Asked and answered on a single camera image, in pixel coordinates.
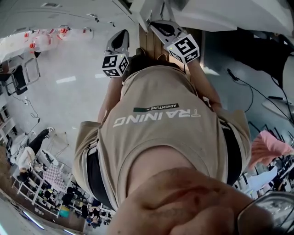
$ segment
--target glasses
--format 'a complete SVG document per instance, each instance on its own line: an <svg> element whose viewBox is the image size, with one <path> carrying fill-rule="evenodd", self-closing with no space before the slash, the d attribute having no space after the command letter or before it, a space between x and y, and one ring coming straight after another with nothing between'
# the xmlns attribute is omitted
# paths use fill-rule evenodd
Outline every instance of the glasses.
<svg viewBox="0 0 294 235"><path fill-rule="evenodd" d="M294 234L294 194L271 191L238 215L240 235Z"/></svg>

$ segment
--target man wearing beige shirt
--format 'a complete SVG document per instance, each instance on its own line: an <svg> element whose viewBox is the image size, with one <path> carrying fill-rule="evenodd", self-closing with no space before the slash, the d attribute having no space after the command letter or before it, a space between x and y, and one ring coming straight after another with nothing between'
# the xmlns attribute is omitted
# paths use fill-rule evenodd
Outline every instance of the man wearing beige shirt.
<svg viewBox="0 0 294 235"><path fill-rule="evenodd" d="M230 234L251 202L230 186L250 160L245 114L222 109L197 60L187 66L191 81L137 49L123 89L112 78L98 121L81 124L73 173L117 211L109 234Z"/></svg>

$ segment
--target forearm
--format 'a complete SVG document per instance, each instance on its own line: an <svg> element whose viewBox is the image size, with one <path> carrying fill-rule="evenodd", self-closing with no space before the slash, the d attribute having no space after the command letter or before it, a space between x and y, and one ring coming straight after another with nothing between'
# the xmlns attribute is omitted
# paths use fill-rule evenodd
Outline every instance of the forearm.
<svg viewBox="0 0 294 235"><path fill-rule="evenodd" d="M187 65L191 74L191 83L194 85L198 94L208 98L212 106L217 105L221 107L221 100L214 87L206 78L199 62L197 60L193 60Z"/></svg>
<svg viewBox="0 0 294 235"><path fill-rule="evenodd" d="M98 114L98 122L101 123L105 114L110 112L116 104L120 101L121 88L122 88L123 79L111 78L107 93L105 95L104 101L102 103L101 109Z"/></svg>

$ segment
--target pink garment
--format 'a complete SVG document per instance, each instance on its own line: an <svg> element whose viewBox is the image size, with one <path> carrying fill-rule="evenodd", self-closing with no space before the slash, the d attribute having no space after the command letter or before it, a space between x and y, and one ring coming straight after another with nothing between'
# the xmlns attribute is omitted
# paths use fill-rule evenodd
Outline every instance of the pink garment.
<svg viewBox="0 0 294 235"><path fill-rule="evenodd" d="M252 143L249 168L252 169L258 162L268 166L274 158L289 154L294 154L294 149L290 145L279 141L271 133L264 130Z"/></svg>

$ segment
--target wooden floor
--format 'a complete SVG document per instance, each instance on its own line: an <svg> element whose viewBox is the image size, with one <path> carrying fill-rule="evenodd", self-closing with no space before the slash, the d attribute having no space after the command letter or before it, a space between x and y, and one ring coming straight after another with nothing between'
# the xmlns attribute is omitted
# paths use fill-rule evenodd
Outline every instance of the wooden floor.
<svg viewBox="0 0 294 235"><path fill-rule="evenodd" d="M201 48L202 43L202 30L186 28L185 29L188 34L191 34L198 46ZM177 64L182 71L185 71L188 78L190 79L190 73L187 66L184 67L184 64L179 60L175 59L172 56L169 56L169 53L164 49L163 43L159 40L159 38L150 30L146 33L142 27L139 25L139 39L140 39L140 47L143 48L147 55L152 59L157 59L161 54L166 54L168 60L171 63Z"/></svg>

